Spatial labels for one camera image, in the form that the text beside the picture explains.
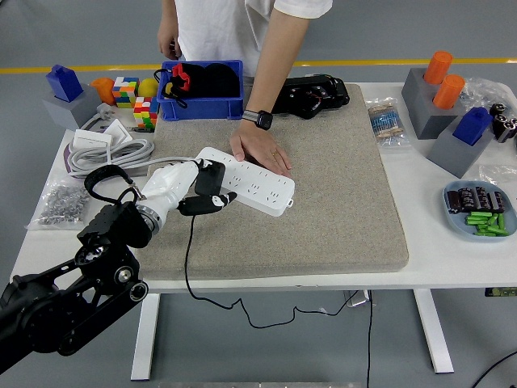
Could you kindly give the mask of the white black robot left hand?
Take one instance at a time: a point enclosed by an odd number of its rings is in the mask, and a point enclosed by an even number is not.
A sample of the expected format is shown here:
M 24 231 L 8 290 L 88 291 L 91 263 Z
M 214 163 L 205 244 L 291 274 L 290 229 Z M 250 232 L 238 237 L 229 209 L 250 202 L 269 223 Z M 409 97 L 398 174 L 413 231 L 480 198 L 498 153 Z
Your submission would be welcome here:
M 184 216 L 216 213 L 237 198 L 235 192 L 221 193 L 224 175 L 225 165 L 209 159 L 159 168 L 142 189 L 145 199 L 137 208 L 157 228 L 172 210 Z

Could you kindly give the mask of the person's right hand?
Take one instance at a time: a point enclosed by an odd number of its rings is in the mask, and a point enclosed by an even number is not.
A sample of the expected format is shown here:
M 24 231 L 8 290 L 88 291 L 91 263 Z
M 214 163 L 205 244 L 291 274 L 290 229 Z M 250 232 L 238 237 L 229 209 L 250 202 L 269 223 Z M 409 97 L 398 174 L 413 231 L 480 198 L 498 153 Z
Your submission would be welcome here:
M 179 29 L 175 19 L 162 19 L 158 28 L 158 48 L 160 53 L 171 60 L 178 60 L 181 55 L 181 48 L 178 42 Z

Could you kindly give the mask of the person's left hand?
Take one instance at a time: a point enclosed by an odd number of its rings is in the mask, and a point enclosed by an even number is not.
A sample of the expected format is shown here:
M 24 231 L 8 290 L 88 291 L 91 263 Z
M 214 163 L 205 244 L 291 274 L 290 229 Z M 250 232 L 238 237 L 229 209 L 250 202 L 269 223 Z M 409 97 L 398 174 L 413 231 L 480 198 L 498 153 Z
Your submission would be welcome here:
M 266 130 L 248 120 L 241 120 L 233 131 L 229 144 L 233 156 L 239 161 L 251 157 L 263 168 L 291 177 L 292 162 L 286 151 Z

